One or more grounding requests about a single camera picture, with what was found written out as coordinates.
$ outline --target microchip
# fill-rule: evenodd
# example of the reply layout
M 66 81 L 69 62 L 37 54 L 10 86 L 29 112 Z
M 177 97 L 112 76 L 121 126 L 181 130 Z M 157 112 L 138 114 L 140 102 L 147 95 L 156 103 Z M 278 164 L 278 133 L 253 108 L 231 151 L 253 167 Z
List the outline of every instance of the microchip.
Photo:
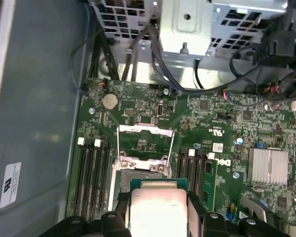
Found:
M 287 198 L 286 197 L 277 197 L 277 206 L 280 208 L 287 207 Z
M 203 201 L 208 202 L 208 197 L 209 197 L 209 194 L 207 192 L 204 192 L 203 193 Z
M 205 164 L 205 172 L 210 174 L 212 169 L 212 163 L 206 162 Z
M 252 119 L 252 111 L 244 111 L 242 119 L 251 121 L 251 119 Z
M 183 130 L 188 130 L 188 124 L 185 124 L 185 123 L 181 124 L 181 128 Z
M 208 110 L 208 108 L 209 108 L 208 101 L 201 101 L 201 102 L 199 102 L 199 109 L 200 110 Z
M 236 148 L 237 148 L 237 151 L 239 152 L 243 152 L 244 150 L 244 146 L 241 146 L 241 145 L 236 146 Z

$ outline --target black ram slot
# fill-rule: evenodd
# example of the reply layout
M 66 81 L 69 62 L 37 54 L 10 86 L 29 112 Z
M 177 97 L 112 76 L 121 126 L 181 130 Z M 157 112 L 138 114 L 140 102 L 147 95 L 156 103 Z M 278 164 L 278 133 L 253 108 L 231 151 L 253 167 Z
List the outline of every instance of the black ram slot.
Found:
M 82 192 L 82 180 L 83 180 L 83 169 L 84 169 L 84 162 L 85 162 L 85 157 L 87 154 L 87 147 L 81 148 L 82 151 L 80 153 L 80 162 L 79 162 L 79 172 L 78 172 L 78 181 L 77 181 L 77 188 L 76 188 L 76 194 L 75 194 L 75 208 L 74 208 L 74 215 L 79 216 L 79 207 L 81 203 L 81 192 Z
M 98 180 L 99 180 L 99 161 L 102 158 L 102 148 L 98 148 L 95 154 L 94 160 L 94 175 L 92 179 L 92 205 L 91 205 L 91 216 L 94 218 L 98 212 L 96 206 L 98 203 Z
M 190 167 L 190 160 L 191 158 L 189 156 L 186 156 L 185 159 L 185 167 L 184 167 L 184 174 L 185 174 L 185 178 L 187 179 L 187 186 L 190 186 L 190 181 L 191 179 L 189 178 L 190 175 L 190 171 L 189 171 L 189 167 Z
M 201 159 L 198 157 L 196 160 L 196 172 L 195 172 L 195 193 L 199 196 L 199 190 L 202 183 L 200 183 L 201 180 Z
M 96 170 L 96 176 L 94 179 L 94 185 L 95 185 L 95 193 L 94 193 L 94 209 L 95 209 L 95 214 L 99 213 L 99 199 L 100 199 L 100 183 L 101 183 L 101 162 L 102 162 L 102 155 L 103 155 L 103 147 L 101 147 L 99 151 L 99 155 L 97 156 L 97 160 L 95 162 L 95 170 Z
M 83 196 L 83 212 L 82 216 L 88 219 L 89 217 L 89 197 L 91 192 L 91 175 L 92 175 L 92 161 L 94 156 L 94 147 L 89 149 L 89 155 L 85 162 L 86 173 L 85 173 L 85 192 Z
M 79 201 L 79 193 L 80 193 L 80 189 L 81 189 L 81 185 L 80 185 L 80 179 L 82 174 L 82 162 L 84 160 L 85 157 L 85 153 L 86 153 L 86 148 L 85 147 L 81 147 L 80 148 L 80 159 L 79 159 L 79 169 L 78 169 L 78 181 L 77 181 L 77 187 L 75 189 L 75 195 L 74 195 L 74 216 L 77 216 L 77 210 L 78 210 L 78 201 Z
M 200 165 L 200 180 L 199 180 L 199 197 L 202 196 L 203 194 L 203 180 L 204 180 L 204 173 L 205 173 L 205 165 L 206 165 L 206 160 L 207 160 L 207 157 L 206 155 L 202 155 L 201 156 L 201 165 Z
M 79 205 L 78 205 L 78 215 L 79 216 L 83 216 L 83 208 L 84 208 L 84 196 L 85 196 L 85 192 L 86 192 L 86 173 L 88 170 L 88 166 L 86 165 L 88 157 L 89 157 L 89 153 L 90 153 L 90 147 L 87 147 L 87 151 L 86 151 L 86 155 L 84 157 L 84 162 L 83 162 L 83 166 L 82 166 L 82 178 L 79 181 L 79 185 L 81 186 L 81 190 L 80 190 L 80 194 L 79 194 Z
M 189 190 L 190 191 L 195 191 L 195 175 L 196 175 L 196 170 L 195 170 L 195 167 L 196 167 L 196 158 L 193 157 L 190 161 L 190 187 L 189 187 Z
M 94 211 L 94 203 L 93 203 L 93 196 L 94 193 L 96 192 L 96 185 L 94 184 L 93 180 L 95 176 L 97 175 L 97 170 L 95 169 L 95 164 L 96 164 L 96 157 L 98 156 L 98 153 L 100 153 L 100 149 L 95 148 L 94 150 L 94 155 L 92 158 L 92 171 L 91 171 L 91 182 L 90 182 L 90 196 L 89 196 L 89 218 L 87 219 L 88 222 L 92 222 L 94 220 L 95 216 L 95 211 Z
M 110 144 L 103 147 L 103 156 L 102 160 L 104 161 L 103 164 L 103 176 L 102 176 L 102 183 L 101 183 L 101 195 L 99 200 L 100 205 L 100 212 L 104 211 L 104 204 L 105 204 L 105 196 L 106 196 L 106 185 L 108 180 L 108 169 L 111 168 L 110 166 Z
M 181 167 L 183 164 L 184 154 L 181 153 L 181 149 L 178 152 L 178 165 L 177 165 L 177 179 L 181 178 Z

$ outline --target ram slot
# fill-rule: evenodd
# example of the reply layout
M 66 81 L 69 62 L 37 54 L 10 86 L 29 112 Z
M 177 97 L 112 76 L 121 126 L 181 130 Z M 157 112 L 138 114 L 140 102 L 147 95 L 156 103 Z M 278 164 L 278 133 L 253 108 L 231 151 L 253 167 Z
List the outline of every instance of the ram slot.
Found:
M 84 168 L 86 151 L 87 151 L 87 148 L 85 146 L 80 148 L 78 179 L 77 179 L 77 185 L 76 185 L 75 195 L 74 195 L 74 216 L 79 215 L 79 206 L 81 201 L 79 197 L 82 189 L 81 181 L 83 176 L 83 168 Z
M 103 170 L 102 173 L 102 183 L 100 187 L 100 195 L 99 195 L 99 211 L 103 212 L 104 211 L 104 204 L 105 204 L 105 197 L 106 197 L 106 185 L 107 185 L 107 180 L 108 180 L 108 169 L 111 168 L 110 166 L 110 144 L 108 143 L 107 146 L 103 145 L 103 156 L 102 156 L 102 164 L 103 166 L 101 167 Z
M 197 160 L 195 157 L 192 157 L 190 159 L 190 186 L 189 186 L 189 190 L 190 191 L 195 191 L 195 180 L 196 180 L 196 164 L 197 164 Z
M 184 178 L 187 179 L 187 186 L 189 187 L 189 183 L 190 183 L 190 171 L 189 171 L 189 167 L 190 167 L 190 157 L 186 156 L 185 157 L 185 167 L 184 167 Z
M 178 164 L 177 164 L 177 179 L 181 178 L 181 167 L 183 164 L 184 154 L 181 153 L 181 149 L 178 152 Z
M 83 161 L 81 163 L 81 172 L 82 173 L 81 173 L 81 178 L 79 179 L 80 192 L 78 195 L 79 200 L 78 200 L 78 212 L 77 212 L 77 214 L 79 216 L 83 216 L 83 207 L 84 207 L 83 197 L 84 197 L 84 193 L 85 193 L 85 173 L 87 172 L 87 166 L 85 164 L 86 164 L 87 158 L 89 156 L 89 153 L 90 153 L 90 149 L 89 149 L 89 147 L 87 147 L 85 156 L 83 157 Z
M 86 166 L 86 173 L 85 173 L 85 191 L 84 191 L 84 197 L 83 197 L 83 214 L 82 216 L 88 220 L 88 217 L 90 215 L 89 210 L 89 199 L 91 196 L 91 177 L 92 177 L 92 163 L 93 163 L 93 156 L 94 156 L 94 147 L 89 149 L 89 154 L 87 156 L 87 160 L 85 162 Z
M 194 192 L 199 196 L 199 190 L 200 186 L 202 183 L 200 182 L 201 180 L 201 165 L 202 165 L 202 160 L 200 157 L 196 158 L 196 169 L 195 169 L 195 187 L 194 187 Z
M 98 148 L 96 150 L 96 154 L 94 156 L 94 175 L 92 178 L 92 205 L 91 205 L 91 221 L 98 214 L 96 207 L 98 203 L 98 180 L 99 180 L 99 162 L 102 157 L 102 148 Z
M 202 155 L 200 158 L 200 176 L 199 176 L 199 190 L 198 190 L 199 197 L 202 197 L 202 194 L 203 194 L 203 180 L 204 180 L 206 160 L 207 160 L 206 155 Z

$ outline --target heatsink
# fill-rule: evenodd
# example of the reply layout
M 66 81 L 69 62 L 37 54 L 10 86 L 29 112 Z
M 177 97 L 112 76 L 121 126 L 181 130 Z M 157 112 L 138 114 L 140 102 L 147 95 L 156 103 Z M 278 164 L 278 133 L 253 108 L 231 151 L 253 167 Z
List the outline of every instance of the heatsink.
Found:
M 288 152 L 251 148 L 248 181 L 254 183 L 287 185 Z

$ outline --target logo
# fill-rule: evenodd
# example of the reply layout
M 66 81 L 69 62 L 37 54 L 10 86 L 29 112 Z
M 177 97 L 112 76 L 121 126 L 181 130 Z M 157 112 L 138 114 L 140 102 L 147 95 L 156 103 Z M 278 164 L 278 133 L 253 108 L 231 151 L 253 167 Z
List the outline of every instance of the logo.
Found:
M 218 164 L 220 165 L 226 165 L 226 166 L 231 166 L 231 160 L 230 159 L 215 159 L 217 160 Z
M 222 137 L 222 135 L 225 133 L 225 131 L 221 129 L 208 129 L 208 131 L 212 132 L 216 137 Z
M 5 194 L 10 188 L 11 188 L 11 181 L 12 179 L 9 178 L 5 181 L 4 183 L 4 189 L 3 189 L 3 193 Z

